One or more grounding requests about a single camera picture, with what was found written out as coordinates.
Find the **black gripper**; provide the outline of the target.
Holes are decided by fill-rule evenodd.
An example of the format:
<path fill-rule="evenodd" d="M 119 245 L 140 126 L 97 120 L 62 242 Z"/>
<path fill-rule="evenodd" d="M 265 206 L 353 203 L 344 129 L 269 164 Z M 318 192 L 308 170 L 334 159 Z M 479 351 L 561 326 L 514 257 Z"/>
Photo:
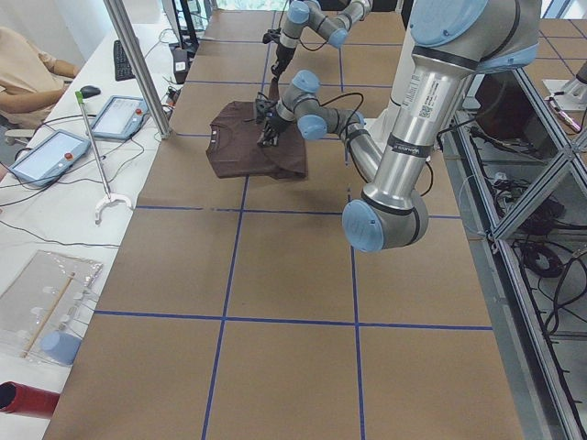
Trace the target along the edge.
<path fill-rule="evenodd" d="M 277 147 L 279 135 L 287 128 L 287 121 L 278 114 L 268 115 L 265 119 L 264 132 L 260 134 L 257 144 L 260 147 Z"/>
<path fill-rule="evenodd" d="M 279 80 L 294 57 L 294 48 L 288 48 L 281 44 L 276 49 L 276 62 L 271 66 L 274 79 Z"/>

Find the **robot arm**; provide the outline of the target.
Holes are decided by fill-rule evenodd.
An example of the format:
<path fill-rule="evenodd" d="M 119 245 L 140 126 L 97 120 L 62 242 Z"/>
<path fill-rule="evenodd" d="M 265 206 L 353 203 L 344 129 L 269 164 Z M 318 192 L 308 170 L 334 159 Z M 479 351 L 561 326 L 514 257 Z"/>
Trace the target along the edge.
<path fill-rule="evenodd" d="M 385 141 L 371 137 L 360 112 L 320 104 L 317 76 L 301 70 L 266 114 L 259 143 L 275 146 L 290 126 L 307 140 L 338 136 L 366 182 L 343 210 L 348 242 L 363 252 L 411 245 L 428 224 L 415 186 L 462 82 L 531 63 L 540 12 L 538 1 L 416 1 L 404 44 L 411 75 Z"/>
<path fill-rule="evenodd" d="M 346 41 L 350 29 L 372 11 L 372 1 L 349 1 L 336 16 L 330 17 L 322 10 L 318 1 L 292 1 L 284 21 L 275 29 L 268 29 L 263 43 L 277 43 L 276 62 L 271 73 L 277 80 L 292 61 L 301 42 L 305 28 L 312 29 L 330 46 L 339 49 Z"/>

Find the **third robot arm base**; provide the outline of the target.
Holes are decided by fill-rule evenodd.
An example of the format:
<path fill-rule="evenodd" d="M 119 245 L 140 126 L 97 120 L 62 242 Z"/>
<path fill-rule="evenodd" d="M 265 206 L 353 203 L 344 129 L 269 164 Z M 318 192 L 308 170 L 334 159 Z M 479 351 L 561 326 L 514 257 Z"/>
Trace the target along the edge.
<path fill-rule="evenodd" d="M 581 133 L 586 120 L 586 63 L 570 80 L 545 79 L 545 98 L 554 115 L 573 134 Z"/>

